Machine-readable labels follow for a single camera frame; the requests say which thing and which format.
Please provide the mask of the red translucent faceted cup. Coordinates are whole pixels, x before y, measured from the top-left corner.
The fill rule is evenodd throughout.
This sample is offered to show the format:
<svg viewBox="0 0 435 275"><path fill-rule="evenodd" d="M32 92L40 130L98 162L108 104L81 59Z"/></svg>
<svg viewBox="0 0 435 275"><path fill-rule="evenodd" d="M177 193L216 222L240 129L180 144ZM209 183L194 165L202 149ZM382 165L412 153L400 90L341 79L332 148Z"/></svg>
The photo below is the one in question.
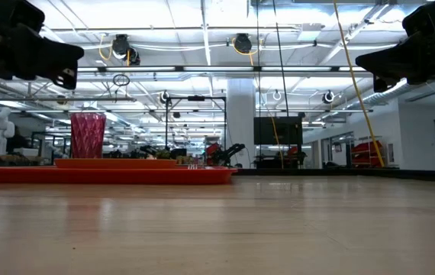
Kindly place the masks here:
<svg viewBox="0 0 435 275"><path fill-rule="evenodd" d="M100 113L73 113L71 148L73 158L102 158L106 116Z"/></svg>

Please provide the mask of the red plastic tray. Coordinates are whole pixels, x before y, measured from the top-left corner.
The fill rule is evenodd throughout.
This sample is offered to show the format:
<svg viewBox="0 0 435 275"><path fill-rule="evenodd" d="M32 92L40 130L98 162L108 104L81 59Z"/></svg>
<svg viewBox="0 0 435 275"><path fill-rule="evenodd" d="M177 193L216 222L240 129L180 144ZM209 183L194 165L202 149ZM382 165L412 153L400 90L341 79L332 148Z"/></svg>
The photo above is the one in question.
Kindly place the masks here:
<svg viewBox="0 0 435 275"><path fill-rule="evenodd" d="M236 169L75 169L0 167L0 183L218 185L227 184Z"/></svg>

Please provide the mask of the distant rack with red bins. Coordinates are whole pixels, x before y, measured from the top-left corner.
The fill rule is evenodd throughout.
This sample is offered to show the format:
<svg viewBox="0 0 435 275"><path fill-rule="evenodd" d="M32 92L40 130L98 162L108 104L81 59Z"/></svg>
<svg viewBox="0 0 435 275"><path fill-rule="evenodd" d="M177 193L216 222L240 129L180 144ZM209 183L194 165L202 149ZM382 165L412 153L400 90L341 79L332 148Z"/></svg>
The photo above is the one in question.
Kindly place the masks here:
<svg viewBox="0 0 435 275"><path fill-rule="evenodd" d="M363 142L356 145L351 150L351 163L355 168L380 168L381 161L377 154L379 149L380 156L384 158L382 151L382 144L379 141L373 142Z"/></svg>

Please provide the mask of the white building column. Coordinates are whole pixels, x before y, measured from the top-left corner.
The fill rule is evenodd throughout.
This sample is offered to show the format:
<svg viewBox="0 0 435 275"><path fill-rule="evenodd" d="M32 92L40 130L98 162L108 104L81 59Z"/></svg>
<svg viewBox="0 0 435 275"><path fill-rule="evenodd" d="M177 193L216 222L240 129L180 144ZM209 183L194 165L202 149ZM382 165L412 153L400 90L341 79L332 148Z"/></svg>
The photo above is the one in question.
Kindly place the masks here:
<svg viewBox="0 0 435 275"><path fill-rule="evenodd" d="M255 157L254 117L256 88L253 79L229 79L227 81L227 138L229 146L243 144L239 153L231 158L231 164L251 168Z"/></svg>

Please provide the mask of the long ceiling light strip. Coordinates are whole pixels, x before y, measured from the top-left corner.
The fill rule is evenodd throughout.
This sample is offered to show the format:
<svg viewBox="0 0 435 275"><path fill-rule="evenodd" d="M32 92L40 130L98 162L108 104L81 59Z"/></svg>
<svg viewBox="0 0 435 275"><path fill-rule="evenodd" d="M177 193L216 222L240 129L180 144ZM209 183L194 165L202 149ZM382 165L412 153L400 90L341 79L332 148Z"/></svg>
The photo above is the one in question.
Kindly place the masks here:
<svg viewBox="0 0 435 275"><path fill-rule="evenodd" d="M78 68L79 73L172 73L172 72L301 72L301 73L342 73L350 70L347 66L86 66Z"/></svg>

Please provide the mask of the silver ventilation duct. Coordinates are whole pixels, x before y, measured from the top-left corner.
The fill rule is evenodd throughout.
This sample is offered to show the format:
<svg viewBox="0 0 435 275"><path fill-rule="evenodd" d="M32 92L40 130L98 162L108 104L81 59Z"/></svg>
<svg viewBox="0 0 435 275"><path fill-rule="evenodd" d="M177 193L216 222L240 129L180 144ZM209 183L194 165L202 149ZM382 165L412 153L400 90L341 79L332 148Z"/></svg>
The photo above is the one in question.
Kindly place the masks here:
<svg viewBox="0 0 435 275"><path fill-rule="evenodd" d="M398 82L396 85L394 85L392 88L387 89L384 92L364 92L360 95L360 98L362 99L362 103L365 107L367 106L375 106L380 105L381 103L386 103L391 99L394 99L406 92L411 91L411 86L408 84L406 79L402 79L400 82ZM361 104L360 101L357 99L355 102L349 103L346 107L342 108L342 111L349 111L349 112L361 112Z"/></svg>

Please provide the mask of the black wall screen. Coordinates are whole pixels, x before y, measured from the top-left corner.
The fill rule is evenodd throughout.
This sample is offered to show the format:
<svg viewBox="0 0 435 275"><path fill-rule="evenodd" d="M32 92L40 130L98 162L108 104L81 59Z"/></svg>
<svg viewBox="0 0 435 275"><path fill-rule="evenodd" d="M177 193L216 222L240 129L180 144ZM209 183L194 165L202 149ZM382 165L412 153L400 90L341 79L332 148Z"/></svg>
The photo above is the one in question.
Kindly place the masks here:
<svg viewBox="0 0 435 275"><path fill-rule="evenodd" d="M300 117L255 117L253 119L255 145L302 144L302 118Z"/></svg>

